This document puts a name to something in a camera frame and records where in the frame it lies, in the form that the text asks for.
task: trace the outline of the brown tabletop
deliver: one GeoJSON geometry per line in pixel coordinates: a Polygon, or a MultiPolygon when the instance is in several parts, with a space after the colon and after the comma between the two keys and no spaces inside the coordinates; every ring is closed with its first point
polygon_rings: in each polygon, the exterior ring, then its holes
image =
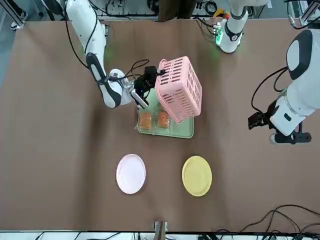
{"type": "MultiPolygon", "coordinates": [[[[305,145],[272,145],[267,127],[248,130],[251,96],[285,66],[297,32],[286,19],[248,20],[237,52],[225,54],[206,31],[195,20],[110,25],[107,72],[126,72],[145,58],[157,66],[189,57],[203,87],[202,113],[193,138],[177,139],[140,134],[134,104],[104,105],[72,52],[64,22],[30,22],[18,30],[0,89],[0,229],[152,231],[154,221],[164,220],[169,231],[236,232],[281,204],[320,211],[319,113],[304,122],[313,137],[305,145]],[[141,156],[147,174],[143,188],[126,195],[116,167],[130,153],[141,156]],[[182,184],[182,166],[193,155],[212,170],[203,197],[182,184]]],[[[285,74],[278,87],[289,82],[285,74]]],[[[263,110],[277,97],[272,84],[256,96],[263,110]]],[[[299,209],[283,212],[302,226],[318,220],[299,209]]],[[[247,231],[266,227],[265,221],[247,231]]],[[[294,231],[280,215],[271,229],[294,231]]]]}

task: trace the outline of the white plate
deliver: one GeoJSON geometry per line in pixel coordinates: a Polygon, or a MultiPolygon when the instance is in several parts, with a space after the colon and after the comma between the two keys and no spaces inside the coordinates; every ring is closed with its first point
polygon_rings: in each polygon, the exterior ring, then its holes
{"type": "Polygon", "coordinates": [[[116,168],[116,182],[126,194],[138,192],[146,180],[144,161],[135,154],[124,156],[116,168]]]}

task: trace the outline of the bread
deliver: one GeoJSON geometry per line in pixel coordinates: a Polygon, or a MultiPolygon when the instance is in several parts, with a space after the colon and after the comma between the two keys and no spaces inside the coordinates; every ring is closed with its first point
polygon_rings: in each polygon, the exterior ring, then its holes
{"type": "Polygon", "coordinates": [[[158,112],[158,121],[157,125],[160,128],[167,129],[170,125],[170,116],[166,111],[159,111],[158,112]]]}
{"type": "Polygon", "coordinates": [[[150,130],[152,127],[152,115],[150,112],[140,112],[139,115],[139,128],[150,130]]]}

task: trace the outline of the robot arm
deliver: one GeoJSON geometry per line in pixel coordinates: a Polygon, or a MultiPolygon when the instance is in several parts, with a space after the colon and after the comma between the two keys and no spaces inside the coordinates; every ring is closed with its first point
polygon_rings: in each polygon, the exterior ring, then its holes
{"type": "MultiPolygon", "coordinates": [[[[95,11],[87,0],[67,1],[66,13],[85,51],[87,66],[94,80],[99,82],[98,87],[105,105],[110,108],[116,108],[121,104],[128,103],[128,101],[122,101],[123,86],[121,83],[107,79],[104,68],[106,46],[105,25],[100,23],[95,11]]],[[[124,74],[120,73],[117,77],[124,77],[124,74]]]]}
{"type": "Polygon", "coordinates": [[[135,81],[128,81],[119,69],[111,70],[108,76],[104,68],[106,26],[100,23],[88,0],[68,0],[65,10],[82,44],[85,62],[99,87],[105,105],[116,108],[135,100],[139,107],[147,108],[149,104],[145,95],[155,87],[157,76],[164,72],[155,66],[148,66],[144,75],[135,81]]]}
{"type": "Polygon", "coordinates": [[[225,53],[233,53],[240,44],[244,26],[248,19],[247,6],[262,6],[270,0],[229,0],[231,11],[229,19],[221,22],[222,34],[216,44],[225,53]]]}
{"type": "Polygon", "coordinates": [[[286,62],[292,83],[269,106],[264,114],[249,117],[249,129],[269,125],[275,129],[270,139],[273,143],[307,143],[311,135],[301,131],[302,121],[320,109],[320,32],[307,29],[300,32],[290,44],[286,62]]]}

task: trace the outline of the light green tray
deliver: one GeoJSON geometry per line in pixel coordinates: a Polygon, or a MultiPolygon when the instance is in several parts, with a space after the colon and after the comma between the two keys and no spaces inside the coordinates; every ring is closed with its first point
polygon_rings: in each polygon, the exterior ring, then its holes
{"type": "Polygon", "coordinates": [[[193,117],[183,120],[180,124],[170,119],[170,126],[168,128],[157,127],[157,121],[158,121],[157,114],[160,111],[160,105],[158,103],[154,90],[150,91],[147,101],[149,102],[149,107],[147,109],[139,109],[138,114],[140,115],[141,112],[151,113],[152,128],[150,130],[141,129],[139,127],[139,122],[138,122],[137,129],[140,133],[174,137],[174,138],[182,138],[182,139],[190,139],[193,137],[194,135],[194,118],[193,117]]]}

